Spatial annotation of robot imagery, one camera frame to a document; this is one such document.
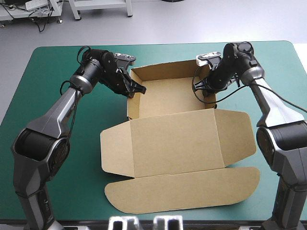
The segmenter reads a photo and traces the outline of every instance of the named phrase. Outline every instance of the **box lid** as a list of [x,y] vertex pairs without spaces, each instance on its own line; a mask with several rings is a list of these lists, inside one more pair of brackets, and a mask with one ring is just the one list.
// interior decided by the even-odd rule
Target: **box lid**
[[141,214],[238,203],[253,194],[259,179],[254,167],[215,169],[110,183],[105,194],[118,210]]
[[103,170],[135,178],[221,169],[255,151],[249,116],[219,109],[133,119],[101,133]]

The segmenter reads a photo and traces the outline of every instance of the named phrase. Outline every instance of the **unfolded cardboard box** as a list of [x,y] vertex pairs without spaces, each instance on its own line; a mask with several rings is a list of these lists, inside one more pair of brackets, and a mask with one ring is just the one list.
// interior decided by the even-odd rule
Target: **unfolded cardboard box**
[[192,77],[206,77],[209,69],[196,70],[195,60],[131,70],[146,94],[128,99],[130,121],[101,133],[103,170],[134,178],[105,187],[120,211],[229,205],[256,189],[258,169],[226,168],[256,151],[249,116],[199,102]]

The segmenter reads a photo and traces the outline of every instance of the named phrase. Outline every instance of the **white floor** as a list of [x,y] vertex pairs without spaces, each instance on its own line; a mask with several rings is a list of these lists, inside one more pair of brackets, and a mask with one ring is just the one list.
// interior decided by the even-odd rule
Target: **white floor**
[[305,0],[147,0],[132,9],[130,18],[122,8],[82,11],[75,21],[65,3],[64,24],[48,24],[41,34],[28,20],[0,29],[0,122],[39,46],[288,40],[307,69]]

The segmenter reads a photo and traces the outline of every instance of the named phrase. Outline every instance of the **power strip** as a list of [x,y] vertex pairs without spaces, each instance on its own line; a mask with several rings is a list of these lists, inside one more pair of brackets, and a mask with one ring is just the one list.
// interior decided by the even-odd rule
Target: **power strip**
[[27,11],[32,11],[47,5],[48,5],[48,0],[31,0],[25,3],[25,8]]

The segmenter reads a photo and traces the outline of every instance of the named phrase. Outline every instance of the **green table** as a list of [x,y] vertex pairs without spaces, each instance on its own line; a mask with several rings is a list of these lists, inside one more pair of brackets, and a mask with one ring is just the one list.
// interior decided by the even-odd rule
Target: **green table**
[[[224,45],[225,43],[212,43],[94,46],[94,48],[134,55],[137,57],[135,67],[139,67],[194,59],[197,54],[222,51]],[[253,45],[256,57],[266,71],[268,84],[288,100],[307,107],[306,73],[293,45],[286,41],[253,42]],[[13,156],[10,146],[29,121],[45,113],[59,98],[60,84],[68,80],[78,67],[76,54],[79,48],[79,46],[40,47],[31,56],[0,126],[0,219],[25,218],[12,185]],[[228,91],[218,94],[218,98],[235,88],[233,84]],[[239,91],[219,103],[218,107],[247,112],[256,132],[256,123],[261,112],[250,89]],[[57,219],[108,219],[112,215],[124,215],[115,209],[104,195],[107,183],[120,181],[126,177],[102,171],[99,134],[103,129],[125,120],[126,98],[114,94],[104,85],[97,85],[91,94],[81,100],[71,137],[70,155],[55,179],[48,183]],[[250,198],[230,206],[179,210],[163,214],[183,215],[184,219],[191,220],[269,218],[278,184],[276,173],[269,169],[259,150],[235,166],[255,166],[261,171],[260,184]],[[139,215],[139,218],[152,219],[155,215],[157,214]],[[301,219],[307,219],[307,207]]]

